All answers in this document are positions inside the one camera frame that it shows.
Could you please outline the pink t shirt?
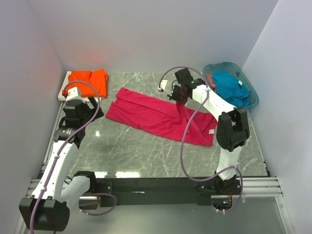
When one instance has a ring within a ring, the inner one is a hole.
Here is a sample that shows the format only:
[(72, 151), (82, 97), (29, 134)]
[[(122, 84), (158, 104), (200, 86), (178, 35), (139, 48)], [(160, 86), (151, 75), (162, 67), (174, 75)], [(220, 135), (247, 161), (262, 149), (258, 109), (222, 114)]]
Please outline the pink t shirt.
[[(195, 110), (181, 103), (170, 103), (121, 88), (106, 118), (162, 138), (182, 141), (187, 123)], [(198, 112), (187, 131), (185, 142), (212, 146), (217, 120), (210, 113)]]

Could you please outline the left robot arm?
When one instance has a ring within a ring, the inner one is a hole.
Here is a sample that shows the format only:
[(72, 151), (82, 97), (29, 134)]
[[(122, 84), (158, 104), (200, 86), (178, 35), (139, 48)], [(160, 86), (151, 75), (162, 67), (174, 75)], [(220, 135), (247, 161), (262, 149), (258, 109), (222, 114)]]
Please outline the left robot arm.
[(63, 108), (64, 118), (53, 139), (52, 153), (46, 169), (30, 197), (19, 203), (19, 211), (27, 229), (62, 232), (66, 228), (70, 211), (84, 194), (94, 195), (98, 189), (94, 172), (82, 171), (64, 186), (69, 167), (85, 136), (85, 128), (103, 117), (100, 99), (90, 96), (89, 104), (78, 94), (69, 94)]

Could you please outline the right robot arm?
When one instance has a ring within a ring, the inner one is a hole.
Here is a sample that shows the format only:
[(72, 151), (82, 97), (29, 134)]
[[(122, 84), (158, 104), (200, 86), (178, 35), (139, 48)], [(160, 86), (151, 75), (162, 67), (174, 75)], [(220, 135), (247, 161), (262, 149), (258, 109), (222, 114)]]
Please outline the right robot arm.
[(207, 78), (194, 79), (191, 75), (193, 70), (187, 66), (177, 66), (175, 78), (178, 82), (173, 86), (169, 81), (161, 79), (158, 90), (165, 92), (169, 99), (185, 104), (189, 98), (198, 102), (217, 120), (216, 140), (219, 144), (220, 158), (216, 172), (206, 179), (190, 179), (213, 186), (218, 194), (224, 195), (234, 188), (242, 189), (243, 182), (237, 181), (241, 176), (237, 165), (240, 152), (250, 137), (247, 112), (244, 108), (236, 108), (218, 96), (209, 87)]

